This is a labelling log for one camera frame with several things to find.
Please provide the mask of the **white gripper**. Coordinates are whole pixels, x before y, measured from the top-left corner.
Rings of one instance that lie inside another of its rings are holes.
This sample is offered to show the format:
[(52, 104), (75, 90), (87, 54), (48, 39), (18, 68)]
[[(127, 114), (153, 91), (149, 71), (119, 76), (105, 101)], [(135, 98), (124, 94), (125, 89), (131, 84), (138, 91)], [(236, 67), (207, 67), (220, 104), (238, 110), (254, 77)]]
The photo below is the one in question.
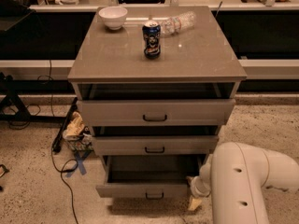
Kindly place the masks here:
[(186, 180), (190, 185), (192, 193), (189, 199), (188, 210), (195, 211), (202, 203), (202, 199), (199, 197), (207, 197), (211, 193), (211, 188), (200, 176), (186, 176)]

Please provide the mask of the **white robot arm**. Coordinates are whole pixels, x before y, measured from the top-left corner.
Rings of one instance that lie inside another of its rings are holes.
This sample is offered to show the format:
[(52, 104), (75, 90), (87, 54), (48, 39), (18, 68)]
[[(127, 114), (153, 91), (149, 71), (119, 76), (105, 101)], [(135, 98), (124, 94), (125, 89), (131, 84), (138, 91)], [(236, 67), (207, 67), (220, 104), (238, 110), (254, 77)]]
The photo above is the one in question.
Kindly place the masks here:
[(299, 164), (273, 150), (228, 142), (217, 146), (199, 175), (187, 180), (189, 208), (211, 197), (214, 224), (269, 224), (262, 189), (297, 191)]

